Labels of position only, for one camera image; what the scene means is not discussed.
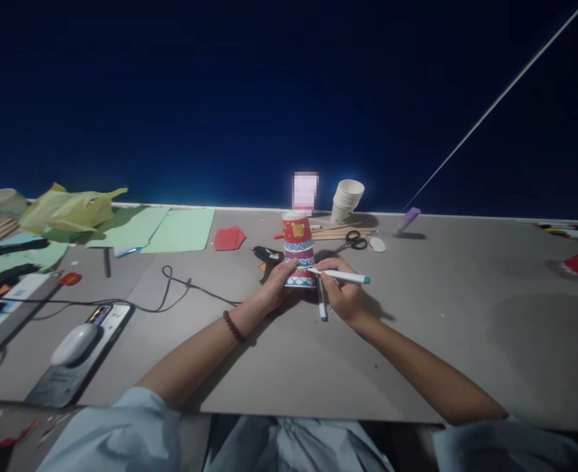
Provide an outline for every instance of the folded red paper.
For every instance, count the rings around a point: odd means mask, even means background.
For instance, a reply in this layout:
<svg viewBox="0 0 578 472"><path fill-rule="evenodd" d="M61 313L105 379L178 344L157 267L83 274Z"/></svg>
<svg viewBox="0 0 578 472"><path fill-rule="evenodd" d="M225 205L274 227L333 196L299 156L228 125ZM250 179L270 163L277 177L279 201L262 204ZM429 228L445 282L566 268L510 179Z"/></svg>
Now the folded red paper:
<svg viewBox="0 0 578 472"><path fill-rule="evenodd" d="M220 229L215 236L215 250L239 249L245 241L246 235L238 226L228 229Z"/></svg>

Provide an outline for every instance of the table surface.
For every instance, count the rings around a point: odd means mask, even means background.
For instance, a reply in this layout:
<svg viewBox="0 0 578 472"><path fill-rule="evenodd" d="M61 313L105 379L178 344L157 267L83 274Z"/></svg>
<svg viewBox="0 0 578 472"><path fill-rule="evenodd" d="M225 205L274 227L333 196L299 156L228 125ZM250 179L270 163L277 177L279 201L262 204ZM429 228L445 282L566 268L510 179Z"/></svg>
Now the table surface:
<svg viewBox="0 0 578 472"><path fill-rule="evenodd" d="M217 210L206 250L112 258L104 275L99 249L69 247L60 268L83 274L58 300L125 298L147 308L162 300L161 269L228 300L260 287L251 247L282 250L281 213ZM378 226L387 251L341 253L372 278L366 304L385 323L454 365L530 424L578 431L578 282L551 272L547 260L578 253L578 242L525 222L422 216L405 239L392 239L395 215L355 214ZM327 224L312 218L312 224ZM248 236L237 251L218 252L218 229L238 224ZM341 241L316 241L316 252ZM173 284L167 302L185 288ZM441 422L440 416L369 344L335 315L319 320L314 291L296 289L290 306L253 334L213 373L185 407L318 418ZM36 314L46 318L59 305ZM87 387L80 404L114 403L179 343L221 316L225 303L190 290L164 313L137 310ZM48 368L51 353L83 323L89 308L73 306L28 323L0 356L0 400L25 399Z"/></svg>

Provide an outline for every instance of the purple glue stick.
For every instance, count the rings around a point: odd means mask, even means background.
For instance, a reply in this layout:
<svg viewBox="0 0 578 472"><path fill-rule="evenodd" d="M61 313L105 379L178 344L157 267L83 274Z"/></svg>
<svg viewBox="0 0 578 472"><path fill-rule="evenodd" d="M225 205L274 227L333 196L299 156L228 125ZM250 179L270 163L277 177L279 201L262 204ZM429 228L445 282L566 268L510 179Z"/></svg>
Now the purple glue stick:
<svg viewBox="0 0 578 472"><path fill-rule="evenodd" d="M420 213L421 211L416 207L413 207L411 210L409 210L407 214L402 217L400 223L398 223L398 227L396 227L396 230L394 231L394 237L398 236L405 229L407 229L407 227L414 222Z"/></svg>

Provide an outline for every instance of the computer mouse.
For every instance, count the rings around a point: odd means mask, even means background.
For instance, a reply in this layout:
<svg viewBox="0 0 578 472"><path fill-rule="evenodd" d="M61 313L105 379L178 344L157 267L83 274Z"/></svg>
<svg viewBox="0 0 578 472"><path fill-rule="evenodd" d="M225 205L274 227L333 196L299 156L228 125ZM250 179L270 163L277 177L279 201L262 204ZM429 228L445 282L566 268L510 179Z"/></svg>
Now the computer mouse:
<svg viewBox="0 0 578 472"><path fill-rule="evenodd" d="M99 332L92 323L80 324L66 335L51 356L52 365L66 365L79 359Z"/></svg>

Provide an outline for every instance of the white cloth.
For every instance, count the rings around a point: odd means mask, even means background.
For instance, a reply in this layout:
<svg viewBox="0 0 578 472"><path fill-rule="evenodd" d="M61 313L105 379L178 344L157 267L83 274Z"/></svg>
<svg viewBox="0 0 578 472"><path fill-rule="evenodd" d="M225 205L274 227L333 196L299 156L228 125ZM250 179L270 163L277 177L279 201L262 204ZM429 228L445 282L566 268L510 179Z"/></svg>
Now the white cloth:
<svg viewBox="0 0 578 472"><path fill-rule="evenodd" d="M178 421L154 392L134 387L111 408L86 408L68 424L39 472L175 472ZM512 421L451 427L434 437L441 471L578 470L578 445ZM205 472L392 471L357 422L241 416L211 444Z"/></svg>

